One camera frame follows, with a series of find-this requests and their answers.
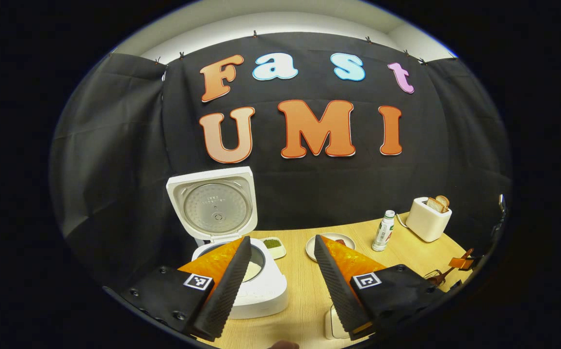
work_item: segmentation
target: black fabric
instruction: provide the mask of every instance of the black fabric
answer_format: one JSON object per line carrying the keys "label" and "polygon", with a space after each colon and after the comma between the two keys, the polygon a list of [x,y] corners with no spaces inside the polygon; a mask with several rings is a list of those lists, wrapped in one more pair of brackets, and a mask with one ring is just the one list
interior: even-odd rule
{"label": "black fabric", "polygon": [[[254,61],[267,53],[293,57],[292,79],[258,81]],[[333,53],[364,62],[362,81],[333,73]],[[244,62],[231,91],[201,102],[200,69],[232,55]],[[415,92],[387,68],[398,62]],[[352,157],[284,159],[285,116],[278,103],[302,99],[321,118],[335,99],[354,105]],[[253,149],[237,164],[207,154],[198,121],[223,113],[225,148],[238,145],[233,109],[250,106]],[[384,156],[380,106],[400,109],[402,153]],[[476,78],[457,60],[427,65],[364,40],[320,33],[246,37],[188,53],[167,66],[112,54],[88,73],[65,107],[54,135],[50,187],[63,235],[96,280],[121,291],[158,264],[189,261],[196,244],[181,227],[165,190],[170,176],[250,166],[259,230],[309,228],[406,212],[420,196],[447,196],[446,233],[478,251],[497,222],[497,196],[511,185],[504,126]]]}

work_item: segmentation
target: bottle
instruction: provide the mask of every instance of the bottle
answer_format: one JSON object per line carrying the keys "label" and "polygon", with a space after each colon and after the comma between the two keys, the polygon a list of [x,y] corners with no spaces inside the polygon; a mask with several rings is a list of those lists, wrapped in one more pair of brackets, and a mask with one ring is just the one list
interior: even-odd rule
{"label": "bottle", "polygon": [[384,214],[384,218],[380,222],[380,226],[377,228],[377,235],[373,241],[373,251],[383,251],[393,234],[393,227],[395,227],[395,212],[393,210],[387,210]]}

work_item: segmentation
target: blue letter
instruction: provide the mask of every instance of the blue letter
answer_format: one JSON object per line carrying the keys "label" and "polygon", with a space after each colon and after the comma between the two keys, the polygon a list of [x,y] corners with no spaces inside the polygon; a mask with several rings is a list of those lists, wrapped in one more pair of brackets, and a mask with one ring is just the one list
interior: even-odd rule
{"label": "blue letter", "polygon": [[341,80],[360,81],[366,77],[362,69],[362,61],[354,55],[347,53],[334,53],[330,56],[332,63],[338,68],[334,68],[334,74]]}
{"label": "blue letter", "polygon": [[255,63],[260,64],[252,71],[252,77],[257,80],[291,79],[298,75],[298,69],[293,68],[293,57],[286,53],[269,53],[258,57]]}

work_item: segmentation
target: white plate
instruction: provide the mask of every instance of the white plate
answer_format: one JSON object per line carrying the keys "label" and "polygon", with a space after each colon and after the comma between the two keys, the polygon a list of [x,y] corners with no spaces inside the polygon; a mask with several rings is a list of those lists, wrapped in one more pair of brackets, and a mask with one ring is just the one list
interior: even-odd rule
{"label": "white plate", "polygon": [[282,258],[282,257],[285,256],[285,254],[287,254],[287,250],[285,249],[285,246],[283,245],[282,241],[280,241],[279,238],[277,238],[277,237],[267,237],[267,238],[262,238],[262,239],[259,239],[259,240],[263,241],[263,243],[265,243],[266,240],[276,240],[276,241],[280,242],[280,246],[278,246],[278,247],[267,248],[267,250],[272,255],[272,258],[274,258],[275,260],[277,260],[279,258]]}
{"label": "white plate", "polygon": [[[353,242],[352,238],[349,236],[337,233],[323,233],[321,236],[325,236],[331,240],[338,240],[341,238],[345,241],[345,246],[351,248],[352,250],[356,249],[356,243]],[[311,239],[306,243],[306,254],[308,254],[311,260],[317,261],[317,258],[315,258],[315,237],[311,237]]]}

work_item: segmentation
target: open lid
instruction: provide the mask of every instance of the open lid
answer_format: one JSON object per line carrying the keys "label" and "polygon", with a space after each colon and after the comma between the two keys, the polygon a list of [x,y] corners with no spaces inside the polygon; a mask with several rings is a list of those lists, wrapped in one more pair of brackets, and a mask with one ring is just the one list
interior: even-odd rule
{"label": "open lid", "polygon": [[171,177],[166,190],[181,224],[194,238],[230,240],[256,227],[249,166]]}

